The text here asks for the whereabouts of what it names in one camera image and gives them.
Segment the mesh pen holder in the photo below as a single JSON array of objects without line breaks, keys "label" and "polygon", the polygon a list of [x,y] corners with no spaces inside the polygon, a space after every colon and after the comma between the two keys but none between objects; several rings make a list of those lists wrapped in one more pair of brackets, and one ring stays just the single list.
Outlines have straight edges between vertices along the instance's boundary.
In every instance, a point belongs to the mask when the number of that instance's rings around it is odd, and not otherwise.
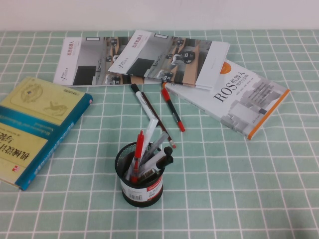
[{"label": "mesh pen holder", "polygon": [[163,193],[163,173],[165,169],[154,174],[149,179],[140,184],[133,184],[124,178],[125,172],[130,167],[134,158],[136,142],[130,143],[123,147],[115,158],[115,171],[120,178],[122,186],[122,195],[124,199],[135,207],[148,207],[156,203]]}]

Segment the barcode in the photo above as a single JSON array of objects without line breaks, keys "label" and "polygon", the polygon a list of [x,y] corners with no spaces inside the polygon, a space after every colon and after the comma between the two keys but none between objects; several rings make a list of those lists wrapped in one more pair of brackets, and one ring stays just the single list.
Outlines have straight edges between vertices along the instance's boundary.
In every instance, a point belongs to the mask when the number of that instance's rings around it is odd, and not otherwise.
[{"label": "barcode", "polygon": [[130,194],[130,198],[134,199],[134,200],[142,200],[142,196],[141,195],[133,195],[133,194]]}]

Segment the white pen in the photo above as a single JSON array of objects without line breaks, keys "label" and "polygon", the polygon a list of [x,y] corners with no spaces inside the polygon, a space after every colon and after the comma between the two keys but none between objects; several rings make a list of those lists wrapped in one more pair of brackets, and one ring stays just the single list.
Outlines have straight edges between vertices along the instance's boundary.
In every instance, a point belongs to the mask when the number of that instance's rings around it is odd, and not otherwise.
[{"label": "white pen", "polygon": [[136,97],[139,99],[145,113],[148,115],[148,117],[150,119],[155,118],[156,116],[153,114],[153,112],[151,111],[151,109],[149,108],[148,104],[146,103],[146,101],[144,100],[141,91],[139,90],[138,86],[136,84],[131,84],[131,88],[134,91]]},{"label": "white pen", "polygon": [[153,158],[147,161],[140,167],[140,172],[149,171],[154,164],[156,164],[161,158],[165,156],[170,156],[173,153],[173,149],[171,147],[165,147],[164,150],[161,150]]},{"label": "white pen", "polygon": [[159,120],[157,118],[151,118],[151,120],[150,120],[149,126],[146,129],[145,134],[144,134],[144,142],[143,142],[143,147],[142,147],[141,158],[143,158],[145,150],[146,150],[146,148],[151,140],[151,137],[154,133],[154,130],[155,130],[158,122],[159,122]]},{"label": "white pen", "polygon": [[161,143],[163,143],[163,141],[167,138],[168,138],[168,133],[163,132],[159,136],[159,138],[152,143],[151,148],[144,154],[143,158],[141,159],[140,165],[144,164],[150,158],[150,156],[154,153],[154,151],[157,150],[157,148],[161,145]]}]

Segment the black pen cap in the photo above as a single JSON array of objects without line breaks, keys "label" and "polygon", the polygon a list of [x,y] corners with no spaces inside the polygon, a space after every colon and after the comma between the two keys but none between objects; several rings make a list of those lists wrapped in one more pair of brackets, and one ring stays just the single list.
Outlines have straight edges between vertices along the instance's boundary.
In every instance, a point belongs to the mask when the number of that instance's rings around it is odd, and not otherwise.
[{"label": "black pen cap", "polygon": [[156,167],[158,169],[163,169],[165,168],[167,165],[171,164],[174,162],[174,159],[172,156],[166,156],[161,158],[159,161],[157,161],[156,163]]},{"label": "black pen cap", "polygon": [[131,84],[131,88],[132,88],[132,90],[134,91],[134,93],[140,91],[139,88],[138,88],[138,86],[137,86],[136,84]]},{"label": "black pen cap", "polygon": [[167,156],[170,156],[173,153],[173,149],[171,147],[167,146],[167,147],[164,148],[164,153]]}]

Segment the textbook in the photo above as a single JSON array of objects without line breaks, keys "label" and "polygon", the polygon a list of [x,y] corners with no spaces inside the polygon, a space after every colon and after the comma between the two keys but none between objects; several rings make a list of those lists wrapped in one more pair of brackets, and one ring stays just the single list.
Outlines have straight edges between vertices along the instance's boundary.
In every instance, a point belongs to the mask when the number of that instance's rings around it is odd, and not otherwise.
[{"label": "textbook", "polygon": [[165,87],[248,139],[290,91],[228,60],[210,91],[171,83]]},{"label": "textbook", "polygon": [[26,190],[92,100],[48,81],[22,80],[0,102],[0,180]]},{"label": "textbook", "polygon": [[66,37],[53,82],[65,86],[143,84],[143,77],[109,72],[131,37]]},{"label": "textbook", "polygon": [[227,42],[136,30],[109,71],[210,89],[215,85],[229,46]]}]

